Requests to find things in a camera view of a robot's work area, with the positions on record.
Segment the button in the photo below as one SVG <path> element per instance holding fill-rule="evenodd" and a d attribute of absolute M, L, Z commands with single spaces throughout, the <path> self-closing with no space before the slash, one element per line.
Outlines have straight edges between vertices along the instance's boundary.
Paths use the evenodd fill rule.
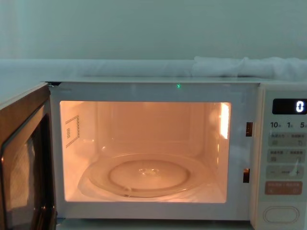
<path fill-rule="evenodd" d="M 306 133 L 292 133 L 292 132 L 277 132 L 270 133 L 269 146 L 306 146 L 307 135 Z"/>
<path fill-rule="evenodd" d="M 265 195 L 301 195 L 303 183 L 301 181 L 267 181 Z"/>
<path fill-rule="evenodd" d="M 302 179 L 304 167 L 298 165 L 267 166 L 266 177 L 268 179 Z"/>
<path fill-rule="evenodd" d="M 269 149 L 268 163 L 304 163 L 306 158 L 305 149 Z"/>
<path fill-rule="evenodd" d="M 264 220 L 270 223 L 293 223 L 298 217 L 299 211 L 295 207 L 269 207 L 263 214 Z"/>

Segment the white microwave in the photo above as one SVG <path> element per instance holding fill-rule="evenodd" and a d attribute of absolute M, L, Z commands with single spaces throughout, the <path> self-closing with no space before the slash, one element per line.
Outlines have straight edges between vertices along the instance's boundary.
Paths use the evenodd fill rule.
<path fill-rule="evenodd" d="M 250 220 L 303 230 L 306 84 L 49 82 L 0 110 L 0 227 L 58 218 Z"/>

